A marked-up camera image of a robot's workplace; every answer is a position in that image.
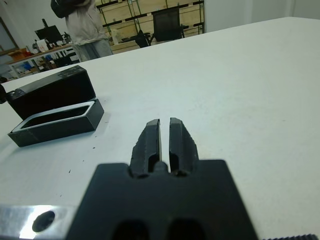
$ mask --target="hole in metal plate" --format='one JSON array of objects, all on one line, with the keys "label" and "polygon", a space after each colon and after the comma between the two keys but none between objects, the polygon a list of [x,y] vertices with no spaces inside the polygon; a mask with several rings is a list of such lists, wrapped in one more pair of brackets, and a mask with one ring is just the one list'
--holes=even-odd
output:
[{"label": "hole in metal plate", "polygon": [[39,215],[33,222],[32,230],[36,233],[46,230],[55,220],[53,211],[46,211]]}]

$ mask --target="office chair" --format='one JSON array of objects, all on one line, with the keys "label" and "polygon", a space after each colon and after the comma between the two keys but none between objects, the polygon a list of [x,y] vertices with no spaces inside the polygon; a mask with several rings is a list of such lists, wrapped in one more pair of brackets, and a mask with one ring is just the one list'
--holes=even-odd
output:
[{"label": "office chair", "polygon": [[157,42],[170,41],[185,37],[184,28],[180,25],[179,8],[164,9],[153,13],[154,34]]}]

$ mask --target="metal plate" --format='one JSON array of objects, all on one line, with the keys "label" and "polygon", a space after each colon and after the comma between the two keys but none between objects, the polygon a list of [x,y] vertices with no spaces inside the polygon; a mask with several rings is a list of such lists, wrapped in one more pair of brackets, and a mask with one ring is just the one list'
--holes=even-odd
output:
[{"label": "metal plate", "polygon": [[0,205],[0,240],[66,238],[77,207]]}]

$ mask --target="white table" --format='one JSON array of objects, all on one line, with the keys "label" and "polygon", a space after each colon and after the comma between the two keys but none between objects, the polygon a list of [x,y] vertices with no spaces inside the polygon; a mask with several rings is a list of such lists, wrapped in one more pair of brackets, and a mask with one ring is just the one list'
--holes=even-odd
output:
[{"label": "white table", "polygon": [[261,239],[320,235],[319,20],[270,20],[79,65],[106,112],[96,132],[18,148],[6,134],[21,120],[0,106],[1,204],[78,205],[96,166],[129,163],[156,118],[168,162],[177,117],[201,159],[227,161]]}]

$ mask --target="black box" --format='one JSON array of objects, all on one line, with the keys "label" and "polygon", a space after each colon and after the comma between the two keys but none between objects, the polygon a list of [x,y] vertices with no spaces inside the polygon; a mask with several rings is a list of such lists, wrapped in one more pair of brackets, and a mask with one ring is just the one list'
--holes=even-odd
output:
[{"label": "black box", "polygon": [[23,120],[95,97],[88,73],[80,66],[57,72],[6,94],[6,100]]},{"label": "black box", "polygon": [[25,147],[54,139],[95,131],[104,114],[98,99],[34,114],[8,136]]},{"label": "black box", "polygon": [[19,147],[95,131],[104,114],[80,66],[11,91],[6,99],[23,119],[8,134]]}]

